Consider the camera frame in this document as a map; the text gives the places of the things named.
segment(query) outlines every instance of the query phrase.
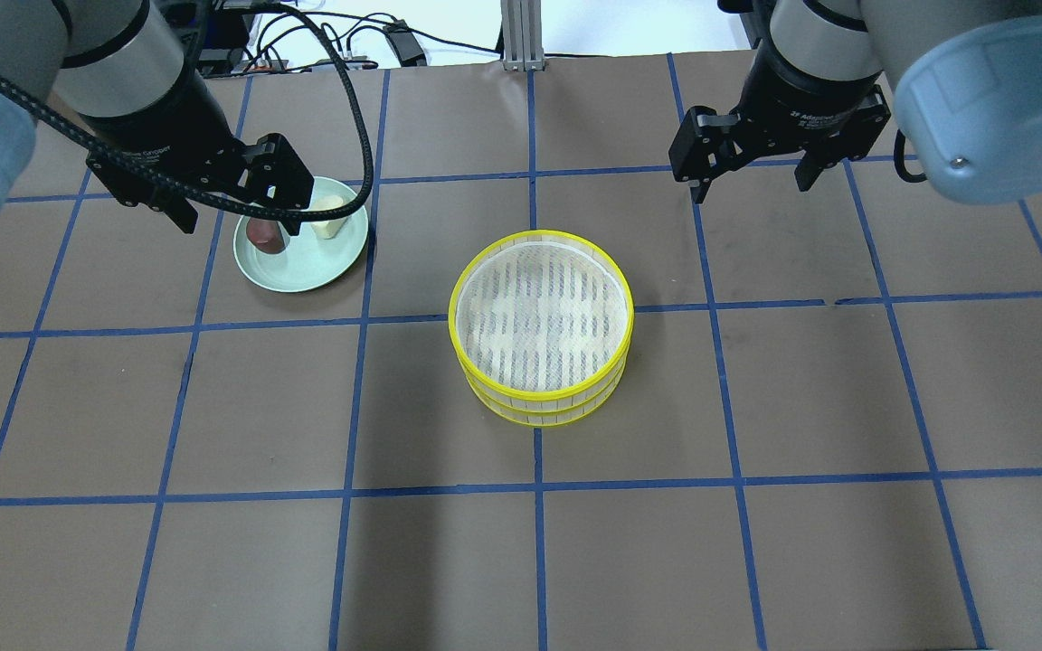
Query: power adapter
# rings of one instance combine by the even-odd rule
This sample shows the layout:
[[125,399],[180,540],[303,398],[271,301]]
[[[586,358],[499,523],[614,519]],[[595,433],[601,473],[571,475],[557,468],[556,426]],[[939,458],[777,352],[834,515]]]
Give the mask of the power adapter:
[[400,59],[401,67],[428,66],[425,60],[425,51],[421,48],[421,43],[417,41],[417,34],[408,28],[408,24],[402,20],[397,20],[393,24],[381,26],[380,31],[384,32],[390,48]]

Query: metal frame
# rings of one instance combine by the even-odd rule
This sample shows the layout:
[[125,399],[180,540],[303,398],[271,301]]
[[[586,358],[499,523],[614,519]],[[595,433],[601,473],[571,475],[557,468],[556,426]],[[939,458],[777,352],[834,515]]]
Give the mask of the metal frame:
[[505,71],[545,70],[541,0],[501,0],[501,42]]

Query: white plate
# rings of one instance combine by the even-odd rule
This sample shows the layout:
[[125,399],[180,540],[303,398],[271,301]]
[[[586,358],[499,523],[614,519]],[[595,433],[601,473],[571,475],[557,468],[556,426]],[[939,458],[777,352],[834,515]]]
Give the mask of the white plate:
[[[356,196],[352,189],[331,178],[316,177],[312,201],[326,195],[340,195],[345,201]],[[252,283],[272,292],[307,292],[330,283],[352,267],[368,241],[368,210],[364,206],[347,218],[340,232],[331,240],[313,233],[312,226],[301,223],[300,234],[277,254],[252,246],[248,240],[248,218],[241,217],[235,226],[235,264]]]

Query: white floor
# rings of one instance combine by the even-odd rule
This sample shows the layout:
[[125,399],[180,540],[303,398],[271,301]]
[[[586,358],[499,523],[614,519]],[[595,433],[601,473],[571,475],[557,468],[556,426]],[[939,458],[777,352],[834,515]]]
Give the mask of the white floor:
[[[383,10],[404,18],[410,26],[450,41],[461,41],[493,48],[501,24],[500,3],[496,0],[442,0],[421,3],[418,0],[302,0],[298,7],[305,10],[329,10],[342,14],[365,14]],[[613,3],[607,0],[559,0],[542,3],[543,45],[546,52],[584,54],[659,54],[664,52],[697,52],[740,50],[748,48],[739,17],[718,10],[712,0],[669,0],[668,3]],[[257,21],[266,24],[271,17]],[[351,18],[316,17],[343,34],[355,24]],[[295,18],[274,24],[265,42],[284,33],[297,24]],[[429,66],[453,66],[492,60],[495,55],[452,48],[449,45],[421,40]],[[256,33],[252,33],[251,49],[255,50]],[[304,66],[324,57],[315,37],[298,31],[277,45],[281,58],[289,66]],[[352,41],[353,54],[365,54],[380,67],[397,67],[383,34],[365,30]]]

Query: plate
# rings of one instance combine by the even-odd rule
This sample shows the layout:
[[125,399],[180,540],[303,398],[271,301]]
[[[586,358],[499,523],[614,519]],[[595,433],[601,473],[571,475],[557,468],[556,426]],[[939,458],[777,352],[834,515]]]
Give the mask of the plate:
[[[316,177],[312,201],[330,195],[344,197],[348,202],[356,196],[343,182]],[[307,292],[329,284],[352,267],[368,241],[368,210],[364,206],[348,216],[331,240],[319,239],[311,225],[301,223],[300,234],[291,237],[289,246],[274,255],[252,246],[248,240],[248,219],[241,217],[235,226],[235,264],[252,283],[272,292]]]

